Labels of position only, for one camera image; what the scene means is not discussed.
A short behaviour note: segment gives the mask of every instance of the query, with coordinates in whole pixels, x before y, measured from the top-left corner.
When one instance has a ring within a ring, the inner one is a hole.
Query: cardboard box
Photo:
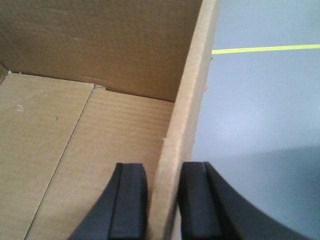
[[[219,1],[0,5],[1,239],[66,239],[117,162],[145,167],[147,239],[176,238]]]

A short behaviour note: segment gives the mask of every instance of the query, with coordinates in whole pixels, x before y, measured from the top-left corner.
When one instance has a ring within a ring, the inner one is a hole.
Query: gray floor
[[[320,0],[221,0],[214,49],[320,44]],[[193,161],[320,236],[320,49],[215,55]]]

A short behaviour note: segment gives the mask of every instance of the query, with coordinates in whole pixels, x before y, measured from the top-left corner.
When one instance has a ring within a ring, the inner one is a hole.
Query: yellow tape line
[[[320,49],[320,44],[286,45],[286,46],[258,46],[258,47],[214,49],[211,51],[211,54],[212,55],[215,55],[215,54],[235,54],[235,53],[247,53],[247,52],[265,52],[265,51],[298,50],[298,49]]]

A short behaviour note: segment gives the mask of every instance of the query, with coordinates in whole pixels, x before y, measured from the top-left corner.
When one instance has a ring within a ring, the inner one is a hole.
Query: cardboard edge
[[[203,0],[164,139],[151,197],[147,239],[168,240],[182,162],[190,161],[211,60],[220,0]],[[174,231],[177,239],[179,231]]]

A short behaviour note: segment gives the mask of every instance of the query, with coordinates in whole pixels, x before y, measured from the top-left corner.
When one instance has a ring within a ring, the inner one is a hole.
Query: cardboard box bottom
[[[12,73],[0,85],[4,240],[68,238],[117,162],[143,163],[149,200],[173,102]]]

